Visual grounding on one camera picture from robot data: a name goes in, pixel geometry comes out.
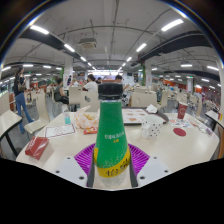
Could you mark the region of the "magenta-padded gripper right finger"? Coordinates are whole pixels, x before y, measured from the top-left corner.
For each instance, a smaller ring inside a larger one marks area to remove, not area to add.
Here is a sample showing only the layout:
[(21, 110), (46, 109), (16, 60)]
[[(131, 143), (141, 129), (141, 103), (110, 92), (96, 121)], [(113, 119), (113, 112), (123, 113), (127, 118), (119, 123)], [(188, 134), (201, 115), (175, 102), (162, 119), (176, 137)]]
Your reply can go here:
[(130, 181), (133, 188), (143, 187), (169, 174), (170, 169), (157, 156), (149, 156), (137, 146), (129, 145)]

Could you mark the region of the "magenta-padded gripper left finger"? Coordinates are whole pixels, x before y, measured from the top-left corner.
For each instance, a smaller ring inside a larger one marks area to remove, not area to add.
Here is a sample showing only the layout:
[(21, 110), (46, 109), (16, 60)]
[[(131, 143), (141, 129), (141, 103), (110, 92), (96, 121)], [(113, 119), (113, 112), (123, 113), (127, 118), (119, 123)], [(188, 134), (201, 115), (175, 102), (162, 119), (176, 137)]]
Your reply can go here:
[(74, 157), (67, 156), (54, 173), (78, 186), (92, 188), (95, 178), (93, 151), (94, 144), (91, 144)]

